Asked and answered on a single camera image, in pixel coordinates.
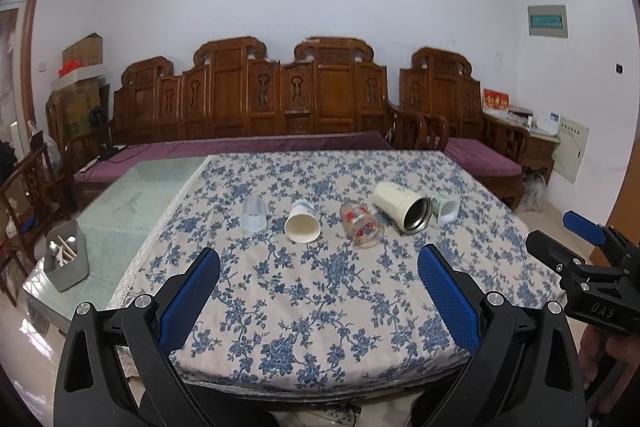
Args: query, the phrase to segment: glass jar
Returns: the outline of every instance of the glass jar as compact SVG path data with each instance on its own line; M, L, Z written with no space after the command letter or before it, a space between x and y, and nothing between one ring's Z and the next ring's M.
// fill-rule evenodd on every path
M340 207L340 219L353 242L362 248L370 248L380 242L385 227L367 207L355 201L347 201Z

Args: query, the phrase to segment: purple sofa cushion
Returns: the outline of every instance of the purple sofa cushion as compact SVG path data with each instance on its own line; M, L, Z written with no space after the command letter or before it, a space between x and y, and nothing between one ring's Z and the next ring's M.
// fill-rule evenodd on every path
M74 179L77 182L113 183L138 162L191 158L228 152L349 151L392 148L376 131L158 142L129 146L109 161L97 163L85 172L76 172Z
M449 138L445 156L460 165L474 178L506 178L521 174L522 167L478 140Z

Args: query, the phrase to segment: white wall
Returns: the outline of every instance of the white wall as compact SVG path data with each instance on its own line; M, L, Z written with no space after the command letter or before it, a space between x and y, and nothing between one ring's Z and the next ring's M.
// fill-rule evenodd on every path
M520 32L517 101L561 113L589 128L575 184L554 172L548 199L604 223L634 143L640 90L632 0L516 0ZM569 38L531 37L527 6L566 4ZM622 64L624 73L616 73Z
M176 71L193 67L204 42L252 35L270 58L293 59L311 35L366 40L388 67L398 101L398 70L421 46L456 50L489 87L515 89L518 26L514 0L97 0L94 31L104 38L112 90L132 62L164 55Z
M94 31L93 0L37 0L31 45L31 87L36 122L47 128L44 105L62 67L62 51ZM38 73L38 63L46 71Z

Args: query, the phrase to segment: white thermos cup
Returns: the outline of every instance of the white thermos cup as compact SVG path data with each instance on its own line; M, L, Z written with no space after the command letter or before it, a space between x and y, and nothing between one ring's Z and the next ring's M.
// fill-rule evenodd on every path
M431 219L429 198L395 183L378 184L373 191L373 204L393 219L406 234L421 232Z

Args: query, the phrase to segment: human hand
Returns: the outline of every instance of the human hand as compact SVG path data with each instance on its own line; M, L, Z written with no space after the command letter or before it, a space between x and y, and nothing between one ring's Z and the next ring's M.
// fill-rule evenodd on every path
M640 365L640 337L637 335L631 337L612 336L607 340L608 336L609 334L603 330L591 325L587 326L582 335L580 351L578 352L585 384L590 384L595 380L598 374L598 363L605 351L614 359L623 360L627 363L624 373L620 376L613 389L598 404L598 412L602 414L611 411Z

